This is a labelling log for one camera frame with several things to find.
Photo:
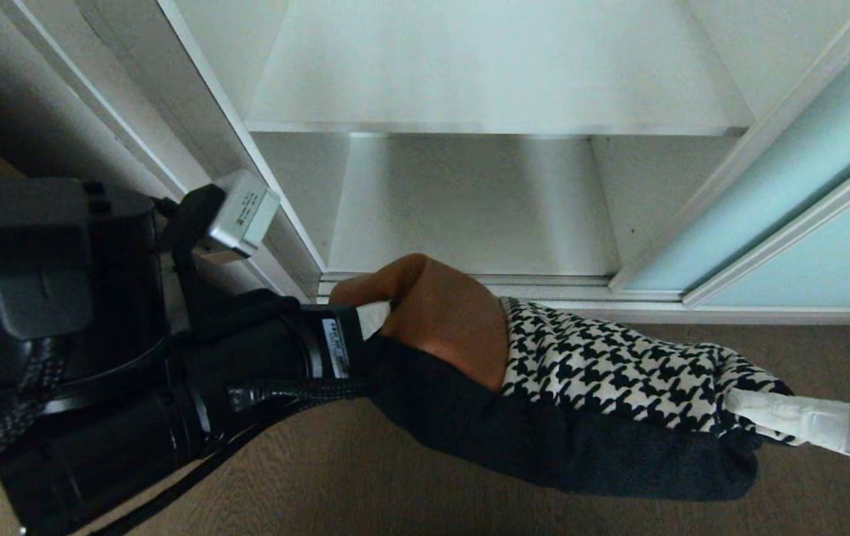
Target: fabric covering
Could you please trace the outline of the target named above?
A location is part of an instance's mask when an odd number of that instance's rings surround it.
[[[380,362],[373,402],[426,447],[562,491],[717,501],[755,482],[758,436],[671,430],[593,411],[503,396],[395,339],[366,343]]]
[[[732,388],[792,395],[781,380],[724,346],[676,344],[612,322],[585,319],[518,299],[501,299],[508,317],[505,396],[592,411],[687,432],[758,432],[725,410]]]

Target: brown carpet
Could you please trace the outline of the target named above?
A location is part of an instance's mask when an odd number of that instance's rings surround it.
[[[850,327],[639,329],[724,344],[797,394],[850,401]],[[735,502],[569,496],[429,451],[351,401],[273,427],[133,534],[850,535],[850,459],[763,447],[759,461],[761,479]],[[0,534],[14,526],[0,498]]]

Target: mounting screw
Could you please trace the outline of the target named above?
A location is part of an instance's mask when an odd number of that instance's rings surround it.
[[[84,191],[87,192],[89,196],[103,196],[104,183],[98,180],[87,180],[84,183]]]
[[[92,200],[88,201],[88,211],[91,214],[108,214],[111,211],[111,201]]]

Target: white label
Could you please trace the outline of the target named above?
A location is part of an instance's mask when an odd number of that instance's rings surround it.
[[[349,357],[346,356],[346,345],[339,332],[336,319],[323,319],[322,331],[326,333],[326,346],[329,347],[329,360],[333,363],[333,374],[336,377],[349,377]]]

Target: shelf board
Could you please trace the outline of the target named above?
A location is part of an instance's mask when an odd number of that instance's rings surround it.
[[[739,136],[735,82],[680,0],[290,4],[255,132]]]
[[[415,252],[472,274],[612,275],[588,140],[354,136],[329,270],[374,272]]]

